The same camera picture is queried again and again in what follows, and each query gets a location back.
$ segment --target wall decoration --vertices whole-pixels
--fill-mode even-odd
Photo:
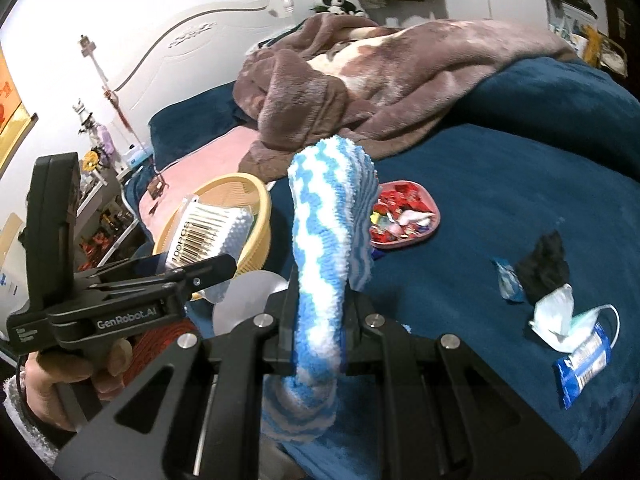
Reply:
[[[22,104],[0,46],[0,177],[37,120]]]
[[[198,34],[200,34],[201,32],[204,32],[205,30],[211,30],[213,28],[213,25],[215,24],[216,22],[201,23],[200,25],[188,28],[180,36],[177,36],[176,38],[174,38],[174,40],[171,43],[169,43],[169,48],[178,46],[183,41],[187,41],[187,40],[190,40],[191,38],[195,38]]]

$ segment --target yellow plastic basket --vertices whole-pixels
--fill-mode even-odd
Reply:
[[[200,197],[199,202],[203,204],[251,208],[255,216],[254,227],[240,253],[236,276],[250,270],[260,270],[271,247],[271,197],[263,182],[252,174],[229,173],[211,180],[193,193]],[[169,250],[171,240],[168,235],[174,221],[177,221],[175,212],[156,240],[154,254]]]

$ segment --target human hand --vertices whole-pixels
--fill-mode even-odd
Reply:
[[[105,370],[96,371],[88,360],[63,352],[31,353],[24,365],[27,404],[43,422],[75,431],[55,384],[77,383],[91,377],[100,400],[111,400],[124,389],[122,375],[131,366],[132,357],[132,348],[126,339],[118,339],[113,344]]]

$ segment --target stuffed toy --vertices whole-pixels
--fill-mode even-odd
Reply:
[[[354,14],[355,16],[366,16],[366,12],[357,9],[348,0],[313,0],[316,12],[330,12],[332,14]]]

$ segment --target pink pillow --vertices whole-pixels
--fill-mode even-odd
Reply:
[[[210,180],[238,171],[244,157],[258,132],[246,126],[236,126],[222,137],[212,140],[199,150],[184,156],[162,172],[168,187],[158,200],[153,200],[147,191],[140,200],[140,218],[158,240],[171,215],[178,209],[183,197],[193,193]],[[149,212],[158,203],[151,215]]]

